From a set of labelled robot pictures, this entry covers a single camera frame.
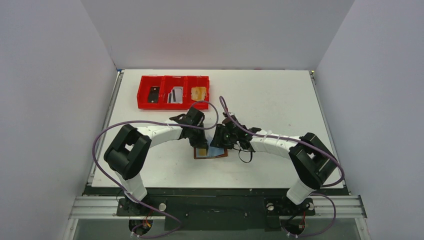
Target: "cable tie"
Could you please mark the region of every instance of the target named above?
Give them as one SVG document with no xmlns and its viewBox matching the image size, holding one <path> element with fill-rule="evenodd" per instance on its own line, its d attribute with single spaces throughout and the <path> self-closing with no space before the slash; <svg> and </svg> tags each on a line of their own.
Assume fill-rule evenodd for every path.
<svg viewBox="0 0 424 240">
<path fill-rule="evenodd" d="M 125 194 L 125 196 L 127 196 L 129 198 L 130 196 L 128 196 L 127 194 L 133 195 L 133 192 L 132 191 L 123 191 L 123 194 Z"/>
<path fill-rule="evenodd" d="M 242 149 L 242 146 L 240 146 L 240 142 L 239 141 L 236 141 L 235 143 L 237 144 L 238 149 Z"/>
<path fill-rule="evenodd" d="M 268 137 L 268 135 L 270 135 L 270 134 L 272 134 L 273 132 L 272 131 L 268 131 L 268 132 L 266 132 L 266 134 L 263 136 L 263 140 L 262 140 L 262 142 L 263 142 L 263 147 L 265 148 L 265 150 L 266 150 L 266 152 L 267 153 L 270 153 L 270 151 L 268 151 L 268 148 L 267 148 L 267 145 L 265 144 L 265 139 L 267 139 L 267 137 Z"/>
<path fill-rule="evenodd" d="M 275 147 L 276 147 L 276 148 L 278 148 L 278 146 L 277 146 L 277 145 L 278 145 L 278 141 L 280 140 L 280 137 L 281 137 L 281 135 L 280 135 L 280 134 L 278 134 L 277 141 L 275 142 Z"/>
</svg>

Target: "white tabletop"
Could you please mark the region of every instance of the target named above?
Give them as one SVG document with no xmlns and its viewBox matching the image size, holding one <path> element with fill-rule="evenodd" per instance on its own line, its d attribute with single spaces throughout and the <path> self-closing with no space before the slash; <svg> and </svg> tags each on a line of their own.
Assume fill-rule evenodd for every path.
<svg viewBox="0 0 424 240">
<path fill-rule="evenodd" d="M 225 97 L 230 112 L 248 128 L 258 127 L 275 134 L 303 136 L 316 134 L 332 151 L 320 106 L 308 71 L 294 70 L 160 70 L 126 69 L 120 84 L 109 125 L 129 120 L 164 122 L 169 117 L 187 112 L 151 111 L 137 107 L 137 91 L 142 75 L 209 76 L 210 101 L 218 108 L 219 122 L 224 117 L 218 97 Z M 215 122 L 215 112 L 203 110 L 204 125 Z M 109 130 L 104 138 L 100 165 L 118 178 L 103 160 L 105 150 L 120 127 Z M 206 137 L 214 130 L 206 131 Z M 241 153 L 249 159 L 248 153 Z M 251 163 L 243 163 L 235 150 L 228 157 L 194 159 L 188 139 L 169 141 L 151 148 L 140 172 L 143 183 L 151 188 L 290 188 L 298 179 L 289 159 L 269 153 L 253 154 Z M 327 180 L 340 177 L 335 170 Z M 96 170 L 93 187 L 116 187 Z M 339 183 L 332 188 L 342 188 Z"/>
</svg>

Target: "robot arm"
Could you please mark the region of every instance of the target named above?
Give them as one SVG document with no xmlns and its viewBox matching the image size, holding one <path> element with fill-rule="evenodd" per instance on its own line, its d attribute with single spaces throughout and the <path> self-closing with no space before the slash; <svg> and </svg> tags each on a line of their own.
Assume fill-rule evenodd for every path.
<svg viewBox="0 0 424 240">
<path fill-rule="evenodd" d="M 192 107 L 187 114 L 171 117 L 165 123 L 203 127 L 204 117 L 205 115 L 201 111 Z M 205 131 L 201 129 L 172 125 L 135 128 L 126 124 L 119 130 L 106 150 L 104 160 L 115 171 L 125 189 L 141 201 L 147 195 L 147 190 L 139 173 L 145 163 L 149 148 L 185 138 L 189 139 L 190 145 L 194 148 L 208 149 Z"/>
<path fill-rule="evenodd" d="M 227 117 L 222 124 L 216 126 L 212 147 L 232 149 L 235 144 L 251 152 L 265 152 L 290 159 L 296 169 L 299 179 L 287 191 L 286 197 L 295 205 L 301 204 L 313 191 L 320 189 L 336 165 L 328 157 L 300 143 L 281 138 L 298 139 L 331 154 L 320 139 L 308 132 L 305 136 L 283 136 L 272 134 L 260 128 L 253 127 L 250 132 L 262 135 L 258 137 L 245 133 Z"/>
</svg>

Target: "red storage bin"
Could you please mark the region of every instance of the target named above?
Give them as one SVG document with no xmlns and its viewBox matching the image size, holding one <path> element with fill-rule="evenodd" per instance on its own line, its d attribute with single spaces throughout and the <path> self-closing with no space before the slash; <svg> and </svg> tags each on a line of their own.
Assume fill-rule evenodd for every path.
<svg viewBox="0 0 424 240">
<path fill-rule="evenodd" d="M 180 89 L 180 87 L 182 88 L 182 103 L 170 103 L 169 94 L 174 88 Z M 208 76 L 142 76 L 137 93 L 138 108 L 187 110 L 196 102 L 192 100 L 192 88 L 196 87 L 206 88 L 204 100 L 209 101 Z M 209 104 L 201 102 L 194 105 L 194 107 L 199 110 L 205 110 L 209 108 Z"/>
</svg>

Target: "white panel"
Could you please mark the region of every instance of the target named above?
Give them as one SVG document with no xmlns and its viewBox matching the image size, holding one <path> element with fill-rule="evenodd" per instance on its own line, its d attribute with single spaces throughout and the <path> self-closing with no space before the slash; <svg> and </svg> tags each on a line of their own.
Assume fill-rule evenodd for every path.
<svg viewBox="0 0 424 240">
<path fill-rule="evenodd" d="M 119 68 L 315 69 L 354 0 L 82 0 Z"/>
<path fill-rule="evenodd" d="M 125 70 L 110 119 L 110 125 L 130 120 L 164 122 L 187 111 L 146 111 L 137 107 L 137 91 L 142 75 L 209 76 L 210 101 L 218 108 L 220 122 L 223 109 L 218 97 L 223 95 L 228 108 L 244 125 L 272 130 L 275 134 L 303 136 L 315 133 L 331 150 L 329 136 L 307 71 L 288 70 Z M 212 108 L 205 113 L 205 126 L 216 120 Z M 105 137 L 100 165 L 116 178 L 103 160 L 107 147 L 120 127 Z M 213 137 L 215 130 L 207 130 Z M 290 188 L 298 179 L 289 159 L 257 152 L 251 163 L 240 161 L 238 152 L 228 157 L 194 159 L 188 139 L 169 141 L 151 148 L 141 170 L 146 187 L 151 188 Z M 247 161 L 249 154 L 242 152 Z M 338 171 L 327 184 L 340 178 Z M 95 171 L 93 187 L 116 187 L 100 171 Z"/>
<path fill-rule="evenodd" d="M 1 239 L 62 238 L 116 71 L 79 0 L 0 7 Z"/>
<path fill-rule="evenodd" d="M 372 239 L 423 239 L 424 1 L 356 0 L 316 71 Z"/>
</svg>

